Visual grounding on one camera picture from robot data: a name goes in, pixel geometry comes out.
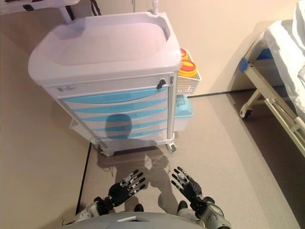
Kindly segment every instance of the white bed sheet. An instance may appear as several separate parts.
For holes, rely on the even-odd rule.
[[[305,66],[304,50],[292,32],[293,20],[276,21],[264,33],[264,40],[293,102],[297,115],[305,121],[305,84],[298,77]]]

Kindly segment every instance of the bed wheel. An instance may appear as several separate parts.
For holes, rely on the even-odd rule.
[[[174,142],[169,143],[169,144],[166,144],[166,147],[167,147],[167,149],[168,149],[170,152],[172,152],[172,153],[175,152],[175,151],[177,150],[176,145],[175,145]]]
[[[239,115],[241,118],[249,118],[251,116],[251,113],[252,113],[252,110],[245,110],[245,111],[240,110]]]

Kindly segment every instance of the hospital bed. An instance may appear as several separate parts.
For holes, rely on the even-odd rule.
[[[292,20],[276,21],[253,43],[239,63],[256,87],[242,106],[240,116],[249,118],[253,105],[265,103],[305,156],[305,1],[297,3]],[[273,58],[296,113],[255,68],[255,62]]]

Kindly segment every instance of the cart caster wheel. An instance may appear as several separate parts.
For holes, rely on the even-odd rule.
[[[241,118],[249,118],[252,114],[252,110],[246,110],[246,112],[240,111]]]
[[[105,156],[113,156],[114,155],[114,151],[111,151],[111,150],[103,150],[102,153]]]
[[[241,118],[249,118],[251,116],[252,109],[249,109],[245,104],[243,107],[240,109],[239,116]]]
[[[168,149],[170,152],[172,152],[172,153],[175,152],[175,151],[177,150],[175,143],[166,144],[166,147],[167,147],[167,149]]]

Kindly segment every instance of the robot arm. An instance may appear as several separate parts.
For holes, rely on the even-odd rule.
[[[136,169],[121,182],[112,185],[106,198],[95,198],[91,205],[78,213],[68,224],[108,214],[113,207],[121,205],[137,192],[141,191],[145,188],[144,184],[141,185],[145,178],[141,178],[143,172],[137,174],[138,172],[139,170]]]
[[[231,229],[231,224],[224,218],[224,213],[215,205],[210,197],[203,197],[200,185],[192,179],[182,168],[174,169],[176,174],[172,177],[172,184],[191,202],[191,208],[195,211],[196,217],[204,222],[208,229]]]

